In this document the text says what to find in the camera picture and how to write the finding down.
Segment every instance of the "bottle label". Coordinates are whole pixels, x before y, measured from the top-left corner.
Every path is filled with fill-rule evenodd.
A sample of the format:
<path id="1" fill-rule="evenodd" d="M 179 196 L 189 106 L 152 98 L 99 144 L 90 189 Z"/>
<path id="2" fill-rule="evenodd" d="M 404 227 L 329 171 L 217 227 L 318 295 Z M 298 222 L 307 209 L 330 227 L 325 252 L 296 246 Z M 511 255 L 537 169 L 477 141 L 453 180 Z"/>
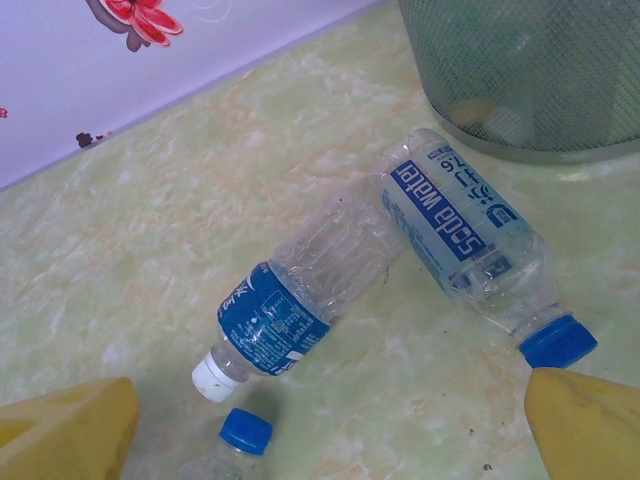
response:
<path id="1" fill-rule="evenodd" d="M 383 180 L 382 200 L 445 291 L 472 262 L 489 278 L 510 270 L 494 241 L 531 228 L 447 144 L 394 168 Z"/>
<path id="2" fill-rule="evenodd" d="M 269 375 L 281 375 L 329 331 L 258 264 L 218 308 L 222 331 L 242 355 Z"/>

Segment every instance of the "yellow object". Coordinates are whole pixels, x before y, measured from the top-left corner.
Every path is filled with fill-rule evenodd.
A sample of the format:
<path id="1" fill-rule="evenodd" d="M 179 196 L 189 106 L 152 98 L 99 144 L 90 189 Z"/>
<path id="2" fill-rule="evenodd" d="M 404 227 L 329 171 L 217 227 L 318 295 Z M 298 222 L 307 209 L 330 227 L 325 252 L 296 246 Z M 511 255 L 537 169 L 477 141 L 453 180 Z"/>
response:
<path id="1" fill-rule="evenodd" d="M 116 480 L 139 416 L 128 378 L 0 408 L 0 480 Z"/>
<path id="2" fill-rule="evenodd" d="M 524 410 L 552 480 L 640 479 L 640 389 L 537 368 Z"/>

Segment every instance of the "soda water bottle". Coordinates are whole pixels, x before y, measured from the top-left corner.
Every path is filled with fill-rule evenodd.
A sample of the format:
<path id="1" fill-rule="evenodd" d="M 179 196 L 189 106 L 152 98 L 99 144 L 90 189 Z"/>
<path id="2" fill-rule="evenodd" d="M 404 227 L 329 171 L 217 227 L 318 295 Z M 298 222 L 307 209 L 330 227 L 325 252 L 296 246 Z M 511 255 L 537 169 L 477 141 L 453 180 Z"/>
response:
<path id="1" fill-rule="evenodd" d="M 330 195 L 222 302 L 218 341 L 192 373 L 202 395 L 222 402 L 251 374 L 289 370 L 400 253 L 405 240 L 384 210 L 380 178 Z"/>
<path id="2" fill-rule="evenodd" d="M 514 336 L 531 367 L 596 347 L 558 302 L 545 241 L 444 138 L 416 130 L 383 158 L 383 203 L 448 296 Z"/>
<path id="3" fill-rule="evenodd" d="M 273 428 L 262 418 L 234 408 L 220 430 L 210 456 L 186 463 L 174 480 L 262 480 L 262 456 Z"/>

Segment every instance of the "wire mesh waste basket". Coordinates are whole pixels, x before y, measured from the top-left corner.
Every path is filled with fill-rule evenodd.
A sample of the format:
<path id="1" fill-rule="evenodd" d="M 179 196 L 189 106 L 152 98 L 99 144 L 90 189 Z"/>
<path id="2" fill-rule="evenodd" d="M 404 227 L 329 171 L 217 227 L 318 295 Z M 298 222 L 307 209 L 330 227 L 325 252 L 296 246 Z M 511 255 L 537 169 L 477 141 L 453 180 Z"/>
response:
<path id="1" fill-rule="evenodd" d="M 445 128 L 510 160 L 640 150 L 640 0 L 399 0 Z"/>

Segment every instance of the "blue bottle cap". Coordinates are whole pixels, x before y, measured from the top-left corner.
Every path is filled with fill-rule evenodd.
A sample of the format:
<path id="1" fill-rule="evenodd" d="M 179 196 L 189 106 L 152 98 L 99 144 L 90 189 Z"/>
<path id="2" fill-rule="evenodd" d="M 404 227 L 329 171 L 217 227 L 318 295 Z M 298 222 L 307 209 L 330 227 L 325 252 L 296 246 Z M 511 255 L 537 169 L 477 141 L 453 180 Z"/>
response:
<path id="1" fill-rule="evenodd" d="M 565 314 L 527 337 L 518 349 L 531 368 L 566 368 L 597 345 L 589 330 L 573 315 Z"/>
<path id="2" fill-rule="evenodd" d="M 231 410 L 220 430 L 220 437 L 229 445 L 251 455 L 264 454 L 273 427 L 266 420 L 239 408 Z"/>

